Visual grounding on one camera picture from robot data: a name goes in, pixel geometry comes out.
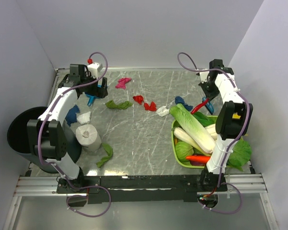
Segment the red paper scrap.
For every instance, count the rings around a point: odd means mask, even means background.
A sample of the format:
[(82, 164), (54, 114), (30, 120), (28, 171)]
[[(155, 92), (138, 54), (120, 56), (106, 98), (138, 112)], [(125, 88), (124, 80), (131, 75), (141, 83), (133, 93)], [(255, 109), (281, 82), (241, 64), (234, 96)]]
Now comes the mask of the red paper scrap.
[(144, 102), (144, 98), (141, 95), (136, 95), (136, 96), (133, 96), (132, 98), (135, 102), (137, 102), (140, 105), (142, 105), (142, 103)]
[(144, 103), (144, 108), (145, 110), (152, 112), (155, 112), (157, 110), (156, 104), (154, 102), (151, 102), (150, 104)]

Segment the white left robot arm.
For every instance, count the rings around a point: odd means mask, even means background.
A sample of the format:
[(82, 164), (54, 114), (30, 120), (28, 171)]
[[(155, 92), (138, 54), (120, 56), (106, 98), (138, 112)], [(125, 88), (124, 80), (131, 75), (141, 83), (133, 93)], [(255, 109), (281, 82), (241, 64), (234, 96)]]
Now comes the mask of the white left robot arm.
[(84, 190), (85, 180), (79, 177), (81, 169), (71, 158), (62, 125), (82, 93), (98, 98), (107, 96), (107, 79), (99, 76), (102, 68), (98, 62), (71, 64), (48, 108), (38, 119), (27, 123), (31, 153), (42, 166), (51, 166), (63, 179), (69, 180), (68, 187), (75, 193)]

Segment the blue plastic dustpan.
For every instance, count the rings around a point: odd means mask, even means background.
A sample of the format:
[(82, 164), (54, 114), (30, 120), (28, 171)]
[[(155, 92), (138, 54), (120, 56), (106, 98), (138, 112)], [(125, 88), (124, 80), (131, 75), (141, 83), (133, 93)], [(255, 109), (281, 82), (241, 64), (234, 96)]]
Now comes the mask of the blue plastic dustpan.
[(85, 92), (86, 97), (88, 98), (87, 106), (91, 106), (96, 98), (98, 98), (98, 89), (101, 89), (101, 85), (97, 85), (94, 89), (90, 89), (89, 91)]

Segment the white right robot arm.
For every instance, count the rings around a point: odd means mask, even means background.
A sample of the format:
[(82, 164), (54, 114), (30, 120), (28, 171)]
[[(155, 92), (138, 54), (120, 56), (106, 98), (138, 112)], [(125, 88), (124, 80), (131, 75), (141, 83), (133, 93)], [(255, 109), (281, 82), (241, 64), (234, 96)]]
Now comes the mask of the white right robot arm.
[(223, 60), (210, 61), (209, 69), (200, 72), (200, 79), (206, 98), (211, 101), (220, 95), (223, 102), (216, 120), (216, 146), (206, 165), (209, 173), (223, 174), (234, 146), (246, 134), (253, 106), (241, 95), (232, 68), (225, 67)]

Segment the blue hand brush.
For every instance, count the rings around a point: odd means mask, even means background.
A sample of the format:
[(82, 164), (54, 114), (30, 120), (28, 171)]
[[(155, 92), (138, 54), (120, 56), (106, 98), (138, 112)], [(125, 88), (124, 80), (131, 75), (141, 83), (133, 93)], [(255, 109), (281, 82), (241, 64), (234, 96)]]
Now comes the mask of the blue hand brush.
[(209, 101), (208, 98), (206, 97), (203, 97), (202, 98), (202, 102), (204, 103), (205, 102), (205, 108), (208, 110), (208, 112), (210, 113), (210, 115), (213, 115), (214, 114), (214, 107), (213, 105), (211, 104), (211, 102)]

